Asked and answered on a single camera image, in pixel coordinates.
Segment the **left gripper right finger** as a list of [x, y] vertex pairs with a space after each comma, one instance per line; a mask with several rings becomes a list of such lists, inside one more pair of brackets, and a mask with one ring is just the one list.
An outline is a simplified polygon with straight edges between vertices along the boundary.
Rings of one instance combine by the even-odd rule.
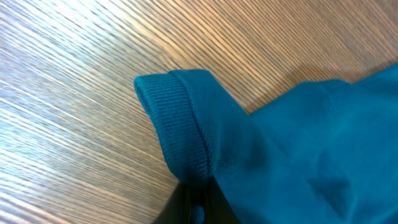
[[206, 224], [240, 224], [223, 195], [217, 181], [211, 178], [206, 187], [204, 201]]

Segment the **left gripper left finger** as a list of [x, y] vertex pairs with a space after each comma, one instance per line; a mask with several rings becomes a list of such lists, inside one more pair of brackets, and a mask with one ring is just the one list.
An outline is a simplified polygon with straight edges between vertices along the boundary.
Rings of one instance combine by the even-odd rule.
[[190, 187], [179, 183], [152, 224], [189, 224]]

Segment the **blue polo shirt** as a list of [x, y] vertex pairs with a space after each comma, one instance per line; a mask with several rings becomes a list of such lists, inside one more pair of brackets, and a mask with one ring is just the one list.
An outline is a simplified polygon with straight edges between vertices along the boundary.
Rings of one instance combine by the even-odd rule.
[[139, 76], [134, 88], [190, 187], [190, 223], [205, 223], [211, 178], [241, 223], [397, 222], [397, 65], [303, 82], [253, 113], [206, 70]]

